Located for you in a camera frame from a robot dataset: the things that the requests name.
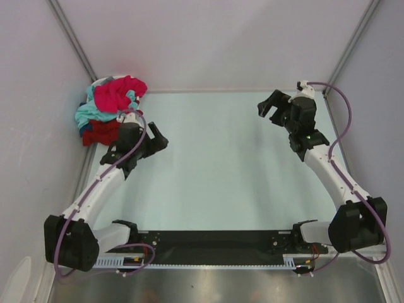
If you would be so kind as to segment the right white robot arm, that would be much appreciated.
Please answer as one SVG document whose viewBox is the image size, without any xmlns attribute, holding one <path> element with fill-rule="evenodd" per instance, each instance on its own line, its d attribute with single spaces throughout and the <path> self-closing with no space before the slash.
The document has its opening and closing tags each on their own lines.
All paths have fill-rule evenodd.
<svg viewBox="0 0 404 303">
<path fill-rule="evenodd" d="M 311 220 L 294 225 L 292 248 L 306 253 L 314 243 L 332 246 L 339 253 L 353 252 L 387 242 L 387 204 L 373 198 L 338 163 L 334 146 L 316 128 L 317 105 L 312 84 L 300 81 L 298 92 L 290 96 L 275 90 L 258 104 L 258 115 L 288 132 L 292 151 L 318 177 L 334 203 L 330 222 Z"/>
</svg>

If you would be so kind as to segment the teal t shirt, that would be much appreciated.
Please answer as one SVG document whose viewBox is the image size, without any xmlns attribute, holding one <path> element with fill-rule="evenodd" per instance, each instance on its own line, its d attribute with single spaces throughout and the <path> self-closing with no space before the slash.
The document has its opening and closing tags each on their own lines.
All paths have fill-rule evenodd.
<svg viewBox="0 0 404 303">
<path fill-rule="evenodd" d="M 108 122 L 116 119 L 117 114 L 102 112 L 95 105 L 95 89 L 97 85 L 90 85 L 86 89 L 87 100 L 85 103 L 81 104 L 74 116 L 75 121 L 77 123 L 78 129 L 81 129 L 83 126 L 87 125 L 90 120 L 96 120 L 101 122 Z"/>
</svg>

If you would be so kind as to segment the dark red t shirt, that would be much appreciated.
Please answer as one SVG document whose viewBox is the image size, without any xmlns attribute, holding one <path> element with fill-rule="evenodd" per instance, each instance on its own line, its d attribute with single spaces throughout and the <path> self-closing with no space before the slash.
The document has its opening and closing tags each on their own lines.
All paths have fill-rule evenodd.
<svg viewBox="0 0 404 303">
<path fill-rule="evenodd" d="M 88 147 L 94 143 L 100 143 L 105 146 L 111 145 L 118 139 L 120 125 L 121 123 L 115 119 L 108 122 L 90 120 L 88 129 L 82 137 L 83 146 Z"/>
</svg>

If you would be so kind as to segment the left aluminium corner post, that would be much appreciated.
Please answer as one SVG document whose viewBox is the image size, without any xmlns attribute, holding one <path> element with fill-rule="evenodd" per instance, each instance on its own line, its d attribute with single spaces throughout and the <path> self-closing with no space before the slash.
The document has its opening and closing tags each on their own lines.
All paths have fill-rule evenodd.
<svg viewBox="0 0 404 303">
<path fill-rule="evenodd" d="M 52 11 L 56 21 L 58 22 L 59 26 L 61 27 L 62 32 L 65 34 L 67 41 L 69 42 L 70 46 L 72 47 L 76 57 L 78 58 L 81 66 L 85 70 L 86 74 L 88 75 L 89 79 L 92 81 L 97 80 L 97 75 L 92 68 L 92 65 L 83 50 L 80 41 L 78 40 L 76 33 L 71 26 L 68 17 L 66 16 L 61 4 L 57 0 L 46 0 L 50 10 Z"/>
</svg>

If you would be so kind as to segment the right aluminium corner post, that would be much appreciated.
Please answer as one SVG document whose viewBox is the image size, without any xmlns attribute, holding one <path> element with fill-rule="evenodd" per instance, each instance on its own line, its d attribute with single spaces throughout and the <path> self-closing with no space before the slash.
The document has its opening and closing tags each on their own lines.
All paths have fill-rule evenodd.
<svg viewBox="0 0 404 303">
<path fill-rule="evenodd" d="M 353 31 L 353 34 L 349 38 L 346 47 L 343 50 L 342 55 L 340 56 L 331 76 L 328 78 L 328 83 L 331 85 L 335 85 L 337 80 L 339 79 L 341 73 L 344 68 L 348 64 L 351 56 L 354 53 L 355 48 L 358 46 L 362 36 L 365 34 L 365 31 L 369 27 L 374 15 L 376 14 L 380 4 L 383 1 L 381 0 L 372 0 L 369 1 L 367 7 L 365 8 L 360 20 Z"/>
</svg>

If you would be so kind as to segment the navy blue t shirt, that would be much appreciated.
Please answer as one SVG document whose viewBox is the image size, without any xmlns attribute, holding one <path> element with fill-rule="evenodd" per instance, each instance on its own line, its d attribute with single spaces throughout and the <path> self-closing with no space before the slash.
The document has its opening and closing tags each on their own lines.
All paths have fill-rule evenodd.
<svg viewBox="0 0 404 303">
<path fill-rule="evenodd" d="M 81 138 L 83 137 L 84 132 L 88 129 L 89 122 L 88 113 L 85 111 L 85 105 L 85 102 L 80 103 L 75 114 L 75 120 L 78 125 L 79 135 Z"/>
</svg>

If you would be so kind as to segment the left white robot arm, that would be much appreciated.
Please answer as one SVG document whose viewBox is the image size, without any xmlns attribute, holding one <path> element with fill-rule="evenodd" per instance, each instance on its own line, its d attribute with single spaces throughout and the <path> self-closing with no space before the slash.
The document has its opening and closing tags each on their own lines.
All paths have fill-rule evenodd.
<svg viewBox="0 0 404 303">
<path fill-rule="evenodd" d="M 50 215 L 44 222 L 45 258 L 57 275 L 62 267 L 90 271 L 99 254 L 110 250 L 130 253 L 138 247 L 153 249 L 142 243 L 135 223 L 114 220 L 107 227 L 95 228 L 109 198 L 127 181 L 138 162 L 169 144 L 155 123 L 146 122 L 139 110 L 127 110 L 119 118 L 118 138 L 101 158 L 90 184 L 59 216 Z"/>
</svg>

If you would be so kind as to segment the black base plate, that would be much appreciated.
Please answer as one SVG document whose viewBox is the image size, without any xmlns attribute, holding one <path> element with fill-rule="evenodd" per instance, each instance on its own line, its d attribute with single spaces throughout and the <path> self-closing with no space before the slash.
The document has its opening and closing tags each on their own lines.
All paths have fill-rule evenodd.
<svg viewBox="0 0 404 303">
<path fill-rule="evenodd" d="M 153 246 L 155 265 L 270 266 L 283 264 L 284 254 L 328 252 L 291 230 L 149 230 L 136 242 Z"/>
</svg>

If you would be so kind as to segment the aluminium corner post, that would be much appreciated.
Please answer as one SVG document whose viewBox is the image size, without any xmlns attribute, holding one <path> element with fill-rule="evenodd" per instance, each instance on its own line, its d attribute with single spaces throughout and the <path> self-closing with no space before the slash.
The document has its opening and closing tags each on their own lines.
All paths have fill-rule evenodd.
<svg viewBox="0 0 404 303">
<path fill-rule="evenodd" d="M 86 74 L 88 75 L 89 79 L 92 81 L 97 80 L 97 75 L 92 68 L 92 65 L 83 50 L 80 41 L 78 40 L 76 33 L 71 26 L 68 17 L 66 16 L 61 4 L 57 0 L 46 0 L 50 10 L 52 11 L 56 21 L 58 22 L 59 26 L 61 27 L 62 32 L 65 34 L 67 41 L 69 42 L 70 46 L 72 47 L 76 57 L 78 58 L 81 66 L 85 70 Z"/>
<path fill-rule="evenodd" d="M 355 48 L 358 46 L 362 36 L 365 34 L 365 31 L 369 27 L 374 15 L 376 14 L 380 4 L 383 1 L 381 0 L 372 0 L 369 1 L 367 7 L 365 8 L 360 20 L 353 31 L 353 34 L 349 38 L 346 47 L 343 50 L 342 55 L 340 56 L 331 76 L 328 78 L 328 83 L 331 85 L 335 85 L 337 80 L 339 79 L 341 73 L 344 68 L 348 64 L 351 56 L 354 53 Z"/>
</svg>

